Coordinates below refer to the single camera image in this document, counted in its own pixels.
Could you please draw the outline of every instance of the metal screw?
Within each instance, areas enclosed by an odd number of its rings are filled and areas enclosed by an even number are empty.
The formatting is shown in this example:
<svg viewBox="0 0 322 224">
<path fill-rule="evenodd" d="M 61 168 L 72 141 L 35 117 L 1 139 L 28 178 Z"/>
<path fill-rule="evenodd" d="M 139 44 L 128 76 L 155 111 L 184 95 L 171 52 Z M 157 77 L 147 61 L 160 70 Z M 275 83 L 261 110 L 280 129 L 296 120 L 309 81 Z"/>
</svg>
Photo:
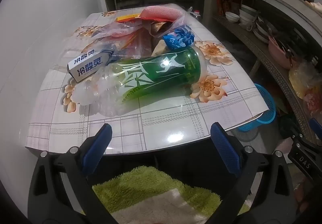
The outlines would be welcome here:
<svg viewBox="0 0 322 224">
<path fill-rule="evenodd" d="M 253 149 L 251 146 L 246 146 L 246 147 L 245 147 L 245 151 L 246 151 L 247 153 L 252 153 L 252 152 L 254 151 L 254 149 Z"/>
<path fill-rule="evenodd" d="M 281 156 L 283 156 L 283 153 L 280 151 L 275 151 L 275 155 L 280 158 Z"/>
<path fill-rule="evenodd" d="M 43 152 L 41 152 L 41 153 L 40 153 L 40 156 L 41 156 L 42 158 L 46 157 L 46 156 L 47 156 L 47 151 L 43 151 Z"/>
<path fill-rule="evenodd" d="M 71 147 L 69 150 L 71 154 L 75 154 L 77 151 L 78 151 L 78 147 Z"/>
</svg>

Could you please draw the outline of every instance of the perforated metal shelf edge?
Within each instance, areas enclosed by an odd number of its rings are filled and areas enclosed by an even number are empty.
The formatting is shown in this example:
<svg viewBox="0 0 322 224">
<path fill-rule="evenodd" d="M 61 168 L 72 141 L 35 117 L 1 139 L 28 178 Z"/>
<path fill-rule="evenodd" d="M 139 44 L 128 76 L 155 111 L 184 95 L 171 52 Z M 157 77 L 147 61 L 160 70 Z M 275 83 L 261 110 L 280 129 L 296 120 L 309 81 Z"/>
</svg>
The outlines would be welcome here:
<svg viewBox="0 0 322 224">
<path fill-rule="evenodd" d="M 288 71 L 282 68 L 269 54 L 268 47 L 252 32 L 242 29 L 238 24 L 229 22 L 225 17 L 214 16 L 214 20 L 239 38 L 261 61 L 285 94 L 300 125 L 304 137 L 316 144 L 315 134 L 311 131 L 308 118 L 302 108 L 302 100 L 295 94 L 290 84 Z"/>
</svg>

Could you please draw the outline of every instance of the white figure logo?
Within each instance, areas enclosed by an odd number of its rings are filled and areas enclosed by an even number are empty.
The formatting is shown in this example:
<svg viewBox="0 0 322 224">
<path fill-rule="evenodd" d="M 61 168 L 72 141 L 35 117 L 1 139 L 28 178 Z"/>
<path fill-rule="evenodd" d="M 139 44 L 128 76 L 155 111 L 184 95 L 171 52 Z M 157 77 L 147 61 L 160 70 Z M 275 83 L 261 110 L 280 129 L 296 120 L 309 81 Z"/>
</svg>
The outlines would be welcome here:
<svg viewBox="0 0 322 224">
<path fill-rule="evenodd" d="M 180 64 L 180 63 L 177 63 L 175 61 L 175 58 L 177 57 L 177 53 L 169 60 L 168 57 L 165 57 L 163 62 L 160 64 L 161 68 L 164 68 L 164 70 L 162 71 L 156 71 L 156 73 L 159 73 L 159 72 L 167 72 L 170 67 L 174 66 L 174 67 L 183 67 L 183 68 L 186 68 L 185 65 L 183 64 Z"/>
</svg>

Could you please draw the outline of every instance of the tiled wall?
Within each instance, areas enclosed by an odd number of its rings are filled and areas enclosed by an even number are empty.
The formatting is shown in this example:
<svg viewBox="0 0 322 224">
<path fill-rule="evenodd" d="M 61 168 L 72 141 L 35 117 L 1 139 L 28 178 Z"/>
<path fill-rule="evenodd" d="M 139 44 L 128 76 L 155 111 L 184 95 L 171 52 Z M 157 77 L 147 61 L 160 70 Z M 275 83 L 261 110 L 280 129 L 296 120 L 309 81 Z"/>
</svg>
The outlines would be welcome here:
<svg viewBox="0 0 322 224">
<path fill-rule="evenodd" d="M 64 36 L 99 11 L 98 0 L 0 3 L 0 179 L 24 214 L 36 163 L 24 145 L 37 93 Z"/>
</svg>

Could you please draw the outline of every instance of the floral tablecloth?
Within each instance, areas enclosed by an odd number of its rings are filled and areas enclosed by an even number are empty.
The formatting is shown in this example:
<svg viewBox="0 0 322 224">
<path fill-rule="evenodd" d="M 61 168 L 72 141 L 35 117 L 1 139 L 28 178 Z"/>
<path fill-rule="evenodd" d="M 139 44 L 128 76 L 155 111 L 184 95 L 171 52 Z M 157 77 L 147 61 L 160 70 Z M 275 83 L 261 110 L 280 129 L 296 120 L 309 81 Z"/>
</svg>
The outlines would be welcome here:
<svg viewBox="0 0 322 224">
<path fill-rule="evenodd" d="M 85 38 L 96 26 L 142 10 L 93 13 L 74 36 Z M 192 85 L 188 91 L 186 88 L 169 89 L 166 93 L 135 99 L 131 101 L 131 110 L 122 116 L 101 115 L 95 104 L 75 104 L 75 112 L 68 113 L 63 100 L 67 97 L 65 88 L 69 87 L 71 76 L 64 71 L 65 67 L 60 69 L 55 65 L 39 90 L 26 147 L 65 153 L 72 146 L 80 146 L 87 137 L 94 136 L 104 123 L 109 123 L 113 137 L 106 154 L 155 150 L 206 138 L 214 122 L 230 130 L 267 110 L 254 83 L 217 38 L 191 16 L 187 18 L 187 24 L 195 34 L 195 45 L 207 59 L 208 76 L 204 81 Z M 82 44 L 79 48 L 86 46 L 86 40 L 77 43 Z"/>
</svg>

